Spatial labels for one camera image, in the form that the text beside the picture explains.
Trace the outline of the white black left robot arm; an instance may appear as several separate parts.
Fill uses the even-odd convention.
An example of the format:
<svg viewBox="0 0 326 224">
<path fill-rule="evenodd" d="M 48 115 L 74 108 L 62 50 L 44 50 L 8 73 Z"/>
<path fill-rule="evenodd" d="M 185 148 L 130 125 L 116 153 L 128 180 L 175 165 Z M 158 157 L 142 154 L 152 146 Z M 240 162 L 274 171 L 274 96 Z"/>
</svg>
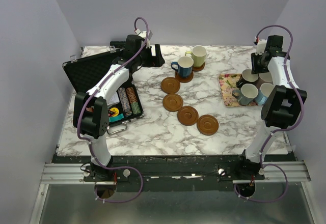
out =
<svg viewBox="0 0 326 224">
<path fill-rule="evenodd" d="M 112 53 L 108 70 L 86 92 L 78 92 L 74 100 L 73 126 L 77 136 L 86 140 L 91 153 L 91 162 L 96 165 L 95 174 L 100 180 L 112 177 L 112 156 L 107 148 L 105 134 L 109 126 L 107 102 L 126 83 L 139 67 L 160 67 L 164 64 L 160 45 L 152 53 L 151 31 L 135 30 L 122 42 L 122 50 Z"/>
</svg>

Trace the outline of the teal mug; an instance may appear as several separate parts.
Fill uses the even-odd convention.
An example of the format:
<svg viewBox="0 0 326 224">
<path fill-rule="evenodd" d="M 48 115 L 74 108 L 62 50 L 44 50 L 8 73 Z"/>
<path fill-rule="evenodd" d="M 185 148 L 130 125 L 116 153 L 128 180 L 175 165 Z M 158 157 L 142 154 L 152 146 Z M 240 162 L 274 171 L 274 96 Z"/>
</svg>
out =
<svg viewBox="0 0 326 224">
<path fill-rule="evenodd" d="M 243 72 L 241 73 L 240 79 L 236 82 L 236 87 L 240 89 L 243 85 L 248 83 L 252 85 L 256 85 L 258 83 L 258 80 L 259 80 L 258 74 L 252 74 L 251 69 L 246 69 L 243 70 Z"/>
</svg>

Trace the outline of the light green mug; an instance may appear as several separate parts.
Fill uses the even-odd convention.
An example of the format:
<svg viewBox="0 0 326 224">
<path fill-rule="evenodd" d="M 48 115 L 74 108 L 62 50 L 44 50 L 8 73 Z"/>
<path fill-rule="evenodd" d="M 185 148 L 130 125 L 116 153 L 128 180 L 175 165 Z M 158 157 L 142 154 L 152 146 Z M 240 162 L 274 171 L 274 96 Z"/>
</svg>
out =
<svg viewBox="0 0 326 224">
<path fill-rule="evenodd" d="M 191 55 L 191 58 L 194 60 L 193 67 L 199 68 L 201 67 L 207 55 L 206 48 L 200 45 L 197 45 L 192 48 L 191 51 L 186 51 L 185 55 Z"/>
</svg>

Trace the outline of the grey blue mug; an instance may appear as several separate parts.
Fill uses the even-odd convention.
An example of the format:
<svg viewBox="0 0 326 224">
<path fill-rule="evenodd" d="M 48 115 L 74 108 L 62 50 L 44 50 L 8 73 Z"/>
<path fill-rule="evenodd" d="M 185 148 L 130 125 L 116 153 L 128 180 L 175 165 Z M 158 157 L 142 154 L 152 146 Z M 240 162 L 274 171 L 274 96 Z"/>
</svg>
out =
<svg viewBox="0 0 326 224">
<path fill-rule="evenodd" d="M 253 84 L 244 84 L 241 89 L 235 89 L 232 91 L 232 96 L 236 98 L 237 102 L 241 106 L 249 105 L 257 96 L 258 89 Z"/>
</svg>

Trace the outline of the dark blue mug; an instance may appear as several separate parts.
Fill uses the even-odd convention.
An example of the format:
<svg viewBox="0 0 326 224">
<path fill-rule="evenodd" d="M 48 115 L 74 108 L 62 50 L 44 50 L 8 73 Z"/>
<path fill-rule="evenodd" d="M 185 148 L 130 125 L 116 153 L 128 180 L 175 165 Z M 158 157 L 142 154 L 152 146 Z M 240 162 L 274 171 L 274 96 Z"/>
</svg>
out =
<svg viewBox="0 0 326 224">
<path fill-rule="evenodd" d="M 171 63 L 171 68 L 177 72 L 181 78 L 188 78 L 192 72 L 194 60 L 191 57 L 180 57 L 177 62 Z"/>
</svg>

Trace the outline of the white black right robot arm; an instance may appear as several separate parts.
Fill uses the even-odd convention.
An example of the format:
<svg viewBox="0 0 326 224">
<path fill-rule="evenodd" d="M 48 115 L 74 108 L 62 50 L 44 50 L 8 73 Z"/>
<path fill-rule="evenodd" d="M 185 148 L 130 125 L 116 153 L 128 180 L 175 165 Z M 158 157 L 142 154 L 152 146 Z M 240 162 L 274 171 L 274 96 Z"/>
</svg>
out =
<svg viewBox="0 0 326 224">
<path fill-rule="evenodd" d="M 298 88 L 290 70 L 289 53 L 283 51 L 283 37 L 269 36 L 256 41 L 251 54 L 252 73 L 270 73 L 274 85 L 261 110 L 262 125 L 253 142 L 243 151 L 235 175 L 246 179 L 262 169 L 264 157 L 280 133 L 291 130 L 301 121 L 307 92 Z"/>
</svg>

